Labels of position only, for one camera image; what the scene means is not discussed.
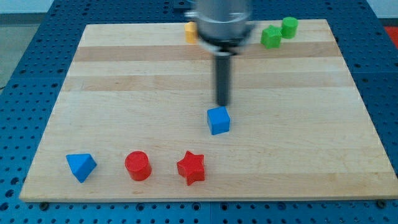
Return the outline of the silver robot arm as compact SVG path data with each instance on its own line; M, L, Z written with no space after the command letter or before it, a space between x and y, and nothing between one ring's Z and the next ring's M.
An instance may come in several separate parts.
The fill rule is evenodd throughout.
M185 13L197 25L199 43L215 56L233 56L255 28L249 0L197 0Z

